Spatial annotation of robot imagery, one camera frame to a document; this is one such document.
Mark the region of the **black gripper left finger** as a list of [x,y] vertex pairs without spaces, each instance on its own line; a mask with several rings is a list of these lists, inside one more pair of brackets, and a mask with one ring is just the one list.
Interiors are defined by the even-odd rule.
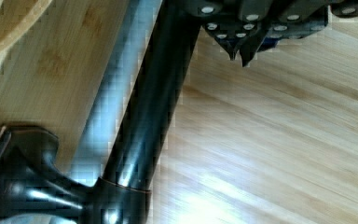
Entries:
[[266,0],[180,0],[180,8],[202,21],[230,60],[250,62],[266,36]]

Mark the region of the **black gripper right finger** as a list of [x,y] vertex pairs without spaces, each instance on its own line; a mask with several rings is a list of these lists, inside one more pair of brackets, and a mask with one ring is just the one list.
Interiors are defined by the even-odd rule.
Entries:
[[358,17],[358,0],[241,0],[240,20],[257,31],[241,44],[242,66],[281,39],[303,38],[324,29],[327,9],[339,18]]

